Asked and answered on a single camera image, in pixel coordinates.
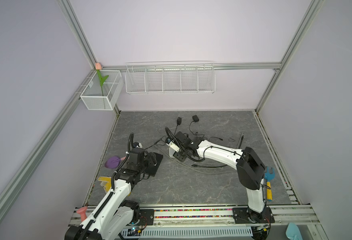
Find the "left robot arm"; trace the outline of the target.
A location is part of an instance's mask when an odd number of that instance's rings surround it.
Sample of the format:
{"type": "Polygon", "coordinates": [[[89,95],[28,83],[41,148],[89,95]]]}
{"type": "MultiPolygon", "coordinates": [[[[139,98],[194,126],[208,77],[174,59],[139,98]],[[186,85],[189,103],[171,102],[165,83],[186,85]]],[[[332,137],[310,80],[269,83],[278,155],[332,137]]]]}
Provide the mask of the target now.
{"type": "Polygon", "coordinates": [[[69,227],[65,240],[114,240],[126,225],[140,221],[140,204],[126,198],[139,182],[156,175],[163,155],[141,148],[134,142],[134,133],[126,154],[111,177],[110,190],[79,226],[69,227]]]}

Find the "black network switch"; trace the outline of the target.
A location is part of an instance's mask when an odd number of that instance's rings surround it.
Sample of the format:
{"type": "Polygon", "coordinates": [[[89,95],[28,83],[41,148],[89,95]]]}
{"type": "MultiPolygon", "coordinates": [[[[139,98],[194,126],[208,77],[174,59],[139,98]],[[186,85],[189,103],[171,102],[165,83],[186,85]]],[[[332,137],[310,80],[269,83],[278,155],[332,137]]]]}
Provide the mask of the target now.
{"type": "Polygon", "coordinates": [[[160,167],[160,164],[163,160],[164,156],[158,153],[148,153],[145,157],[146,160],[146,168],[144,173],[149,175],[150,177],[154,177],[160,167]]]}

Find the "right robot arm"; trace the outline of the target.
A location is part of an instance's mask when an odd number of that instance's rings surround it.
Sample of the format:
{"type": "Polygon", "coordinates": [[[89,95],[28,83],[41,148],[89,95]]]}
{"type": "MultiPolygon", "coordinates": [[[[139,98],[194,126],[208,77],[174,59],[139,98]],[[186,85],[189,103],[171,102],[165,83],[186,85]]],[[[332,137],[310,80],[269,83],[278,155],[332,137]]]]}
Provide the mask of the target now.
{"type": "Polygon", "coordinates": [[[272,210],[267,206],[264,193],[265,171],[267,167],[249,147],[233,149],[220,146],[195,137],[190,139],[182,132],[172,134],[166,129],[167,145],[174,150],[173,156],[183,162],[190,159],[203,162],[206,159],[217,161],[235,169],[242,186],[247,189],[248,205],[234,208],[233,215],[236,224],[272,224],[275,222],[272,210]]]}

